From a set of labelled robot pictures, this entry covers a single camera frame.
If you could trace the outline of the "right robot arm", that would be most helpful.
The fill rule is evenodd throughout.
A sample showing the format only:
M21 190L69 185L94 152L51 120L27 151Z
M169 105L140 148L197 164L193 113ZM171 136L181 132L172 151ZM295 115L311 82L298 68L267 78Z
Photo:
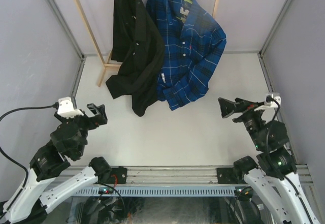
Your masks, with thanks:
M262 119L268 109L275 109L277 116L280 95L271 93L263 102L241 98L218 98L218 102L222 118L240 114L233 122L244 124L259 152L256 160L245 156L233 163L234 179L255 191L277 223L319 223L301 187L294 159L285 148L289 142L285 124L275 118Z

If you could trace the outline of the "black shirt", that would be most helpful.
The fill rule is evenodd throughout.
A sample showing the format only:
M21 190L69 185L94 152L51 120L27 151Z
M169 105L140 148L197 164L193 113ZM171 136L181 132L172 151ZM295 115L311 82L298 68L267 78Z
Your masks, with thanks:
M106 81L112 98L130 95L133 112L142 117L157 101L164 55L164 41L142 0L114 0L111 58L121 66Z

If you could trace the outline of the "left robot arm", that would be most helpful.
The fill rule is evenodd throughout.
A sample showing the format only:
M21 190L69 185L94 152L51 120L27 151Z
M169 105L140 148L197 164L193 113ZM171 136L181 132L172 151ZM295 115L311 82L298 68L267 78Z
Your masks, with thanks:
M50 134L49 142L41 147L31 159L29 167L22 166L3 150L1 154L21 167L25 178L14 195L1 203L1 218L6 223L41 223L59 204L72 194L93 183L106 183L111 178L112 168L102 157L94 157L78 174L57 187L46 188L68 167L70 161L78 161L88 144L90 130L107 124L105 105L87 104L92 117L76 109L70 97L51 105L54 116L61 122Z

